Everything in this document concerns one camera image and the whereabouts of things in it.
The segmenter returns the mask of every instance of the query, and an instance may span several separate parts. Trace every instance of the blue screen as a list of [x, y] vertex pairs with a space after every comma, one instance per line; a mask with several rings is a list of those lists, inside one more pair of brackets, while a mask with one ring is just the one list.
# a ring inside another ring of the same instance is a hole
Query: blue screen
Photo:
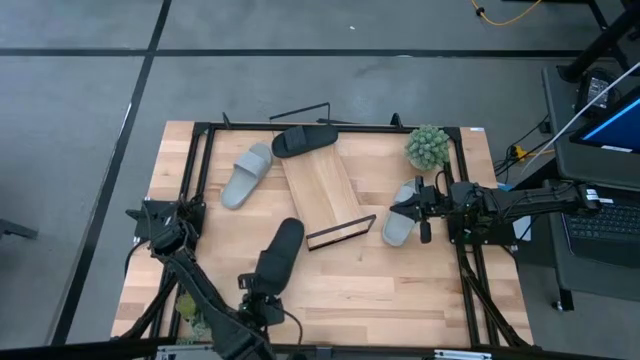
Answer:
[[640, 99], [620, 109], [617, 114], [582, 139], [602, 145], [640, 150]]

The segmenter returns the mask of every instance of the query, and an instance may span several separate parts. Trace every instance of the gray slipper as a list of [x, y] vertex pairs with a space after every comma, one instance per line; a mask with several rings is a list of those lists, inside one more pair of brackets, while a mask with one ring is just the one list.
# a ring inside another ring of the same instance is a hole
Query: gray slipper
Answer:
[[[416, 181], [415, 179], [409, 180], [402, 184], [396, 197], [393, 199], [393, 203], [403, 202], [415, 193]], [[402, 244], [407, 241], [407, 238], [409, 238], [411, 229], [413, 229], [415, 224], [416, 222], [413, 221], [413, 219], [389, 211], [389, 216], [387, 216], [387, 220], [385, 220], [384, 226], [382, 227], [382, 239], [391, 246], [402, 246]]]
[[262, 143], [253, 145], [233, 164], [231, 179], [220, 195], [222, 206], [232, 210], [242, 206], [270, 168], [269, 146]]

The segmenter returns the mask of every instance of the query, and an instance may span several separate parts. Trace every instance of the wooden block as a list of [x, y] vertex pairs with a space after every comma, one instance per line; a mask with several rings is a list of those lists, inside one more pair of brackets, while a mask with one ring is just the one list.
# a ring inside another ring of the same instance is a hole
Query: wooden block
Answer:
[[368, 222], [361, 222], [314, 236], [319, 231], [363, 217], [335, 144], [282, 159], [282, 165], [309, 246], [367, 229]]

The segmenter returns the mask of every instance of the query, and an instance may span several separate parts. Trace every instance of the wooden tabletop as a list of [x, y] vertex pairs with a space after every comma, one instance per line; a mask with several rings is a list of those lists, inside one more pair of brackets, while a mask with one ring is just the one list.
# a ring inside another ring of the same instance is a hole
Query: wooden tabletop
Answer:
[[[193, 122], [167, 122], [148, 195], [177, 198]], [[496, 179], [484, 130], [461, 128], [471, 181], [495, 187]], [[196, 257], [225, 301], [241, 302], [237, 276], [253, 272], [258, 255], [287, 217], [297, 217], [282, 163], [273, 166], [238, 210], [220, 204], [236, 158], [257, 142], [270, 144], [270, 131], [221, 131], [214, 136], [205, 202], [207, 213]], [[454, 247], [444, 220], [431, 219], [433, 239], [424, 245], [418, 226], [400, 248], [386, 245], [381, 229], [400, 185], [423, 175], [433, 183], [437, 171], [420, 173], [404, 158], [407, 134], [340, 133], [336, 143], [363, 215], [378, 220], [366, 235], [309, 252], [303, 244], [291, 280], [282, 293], [285, 308], [304, 327], [305, 344], [411, 347], [467, 347], [464, 302]], [[204, 141], [194, 169], [199, 169]], [[454, 178], [459, 180], [450, 147]], [[191, 181], [195, 191], [197, 170]], [[512, 258], [497, 246], [483, 247], [491, 294], [497, 307], [525, 340], [532, 342], [518, 273]], [[128, 330], [158, 291], [162, 265], [140, 248], [131, 258], [112, 335]], [[168, 333], [171, 305], [165, 308], [161, 334]], [[487, 342], [482, 307], [476, 299], [481, 339]], [[187, 336], [188, 326], [180, 327]], [[291, 319], [269, 327], [274, 344], [295, 344], [298, 328]]]

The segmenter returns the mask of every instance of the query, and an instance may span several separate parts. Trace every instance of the yellow cable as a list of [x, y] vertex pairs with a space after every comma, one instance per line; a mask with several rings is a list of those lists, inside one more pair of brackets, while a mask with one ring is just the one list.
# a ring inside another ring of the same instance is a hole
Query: yellow cable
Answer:
[[[533, 5], [529, 6], [529, 8], [527, 10], [525, 10], [522, 14], [514, 17], [513, 19], [509, 20], [509, 21], [505, 21], [503, 23], [497, 23], [497, 22], [493, 22], [491, 20], [489, 20], [489, 18], [487, 18], [487, 16], [484, 14], [484, 11], [482, 11], [480, 13], [480, 16], [482, 16], [483, 19], [485, 19], [486, 22], [488, 22], [489, 24], [493, 25], [493, 26], [505, 26], [505, 25], [510, 25], [513, 24], [514, 22], [522, 19], [525, 15], [527, 15], [529, 13], [529, 11], [533, 10], [533, 8], [535, 8], [536, 6], [538, 6], [538, 4], [540, 4], [542, 2], [542, 0], [538, 0], [536, 1]], [[476, 10], [480, 9], [480, 7], [478, 6], [478, 4], [476, 3], [476, 0], [471, 0], [471, 3], [473, 3], [473, 7], [476, 8]]]

